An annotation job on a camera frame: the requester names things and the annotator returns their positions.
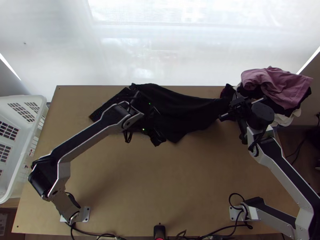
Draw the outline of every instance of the wall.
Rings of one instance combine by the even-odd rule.
[[[10,95],[29,95],[23,83],[16,75],[0,60],[0,97]]]
[[[311,62],[300,72],[301,75],[312,77],[312,94],[301,104],[301,116],[295,118],[293,125],[312,126],[318,123],[315,116],[320,112],[320,53],[311,60]]]

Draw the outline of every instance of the pile of clothes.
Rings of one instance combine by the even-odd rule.
[[[300,105],[311,94],[312,78],[293,74],[280,68],[262,68],[244,71],[241,82],[234,89],[244,97],[259,99],[275,113],[272,126],[289,126],[294,117],[301,115]]]

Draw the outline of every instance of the black cloth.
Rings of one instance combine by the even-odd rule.
[[[253,99],[259,99],[264,96],[264,93],[262,92],[260,86],[257,86],[254,90],[246,90],[243,88],[243,85],[241,84],[237,88],[237,92],[240,93],[244,97],[253,98]],[[271,100],[271,98],[269,98],[268,96],[266,96],[267,99],[264,100],[262,103],[271,107],[274,110],[274,113],[282,114],[287,117],[290,117],[294,110],[300,108],[301,103],[309,95],[311,95],[311,88],[310,87],[308,88],[307,92],[304,94],[303,98],[300,100],[299,104],[295,108],[284,109],[282,106],[280,106],[279,104],[276,104],[273,100]]]
[[[167,140],[177,143],[189,132],[208,128],[220,114],[228,111],[232,97],[228,95],[221,99],[198,98],[179,94],[156,84],[132,84],[130,88],[124,88],[95,110],[90,119],[96,122],[103,111],[112,104],[132,99],[134,99],[132,106],[145,116],[129,131],[138,129],[149,135],[151,140],[155,133],[159,133]],[[152,142],[155,146],[159,145],[153,140]]]
[[[132,84],[155,107],[154,127],[177,143],[189,132],[208,128],[228,111],[229,98],[199,98],[170,91],[156,84]]]

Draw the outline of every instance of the floor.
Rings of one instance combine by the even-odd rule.
[[[285,128],[280,129],[279,138],[281,141],[284,155],[287,156],[296,150],[296,147],[305,136],[305,129]],[[308,141],[306,141],[300,151],[299,158],[294,164],[295,169],[302,177],[310,184],[317,192],[320,192],[320,171],[314,169],[320,153]],[[48,235],[33,235],[26,234],[25,240],[69,240],[70,236],[48,236]],[[76,236],[77,240],[93,240],[95,237]],[[141,240],[142,238],[127,238],[128,240]],[[234,236],[235,240],[283,240],[281,234],[262,234],[262,235],[243,235]]]

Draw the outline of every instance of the black robot arm segment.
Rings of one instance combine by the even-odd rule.
[[[71,194],[65,193],[70,162],[106,136],[128,129],[143,115],[127,101],[111,105],[100,120],[57,146],[51,154],[34,161],[28,181],[42,199],[54,203],[69,224],[88,221],[89,208],[81,208]]]

